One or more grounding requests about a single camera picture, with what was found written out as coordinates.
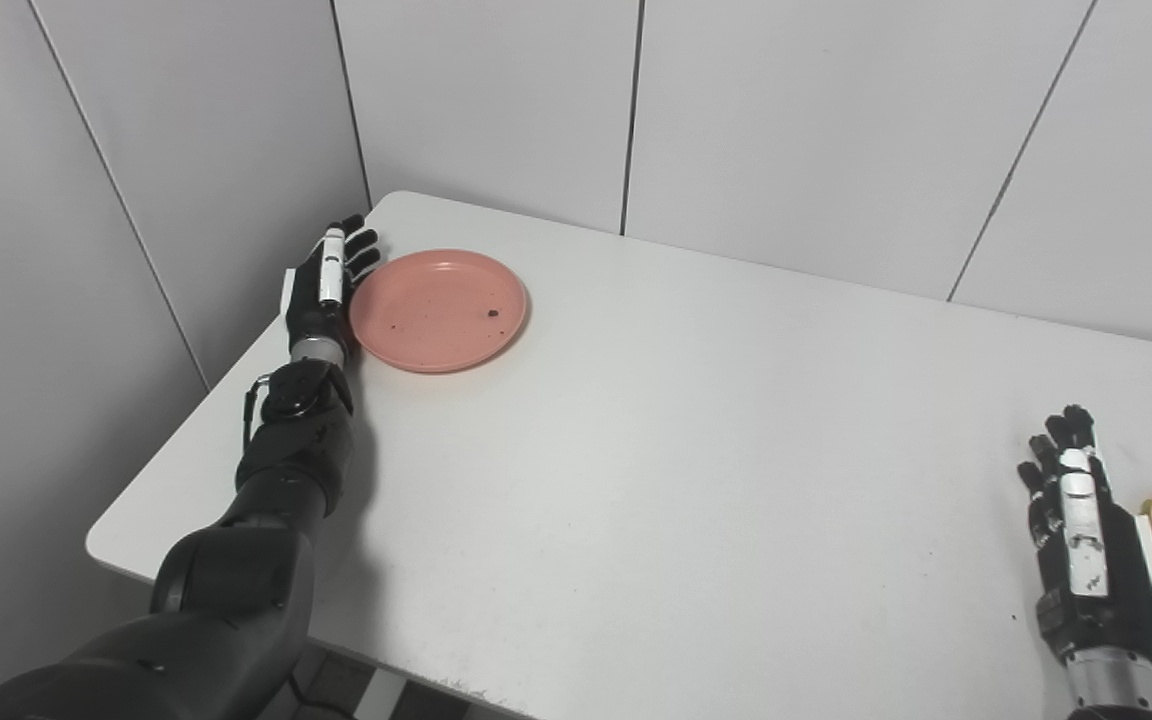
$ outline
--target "tabletop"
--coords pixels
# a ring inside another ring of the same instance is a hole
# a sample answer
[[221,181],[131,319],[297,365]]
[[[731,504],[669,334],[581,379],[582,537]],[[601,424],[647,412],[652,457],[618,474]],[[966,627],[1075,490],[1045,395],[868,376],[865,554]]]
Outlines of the tabletop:
[[[407,192],[367,223],[498,258],[531,314],[465,372],[362,361],[316,642],[541,720],[1068,714],[1014,468],[1079,402],[1151,497],[1152,343]],[[97,561],[152,578],[218,518],[282,363],[274,323]]]

